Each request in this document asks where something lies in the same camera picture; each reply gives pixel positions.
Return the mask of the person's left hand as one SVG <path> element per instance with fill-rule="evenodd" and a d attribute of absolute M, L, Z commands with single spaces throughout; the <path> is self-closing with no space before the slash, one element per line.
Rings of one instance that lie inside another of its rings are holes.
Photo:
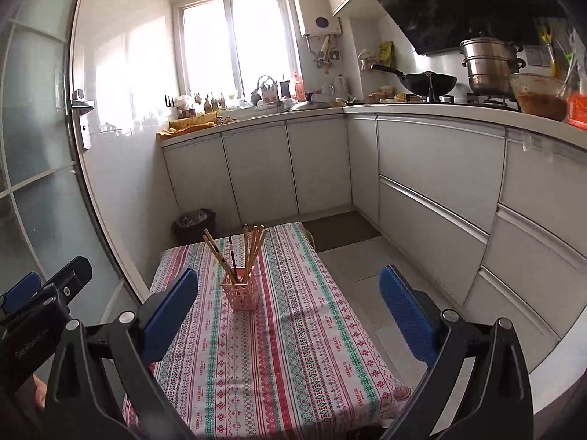
<path fill-rule="evenodd" d="M 43 410 L 46 405 L 47 385 L 36 375 L 32 376 L 34 381 L 34 399 L 39 410 Z"/>

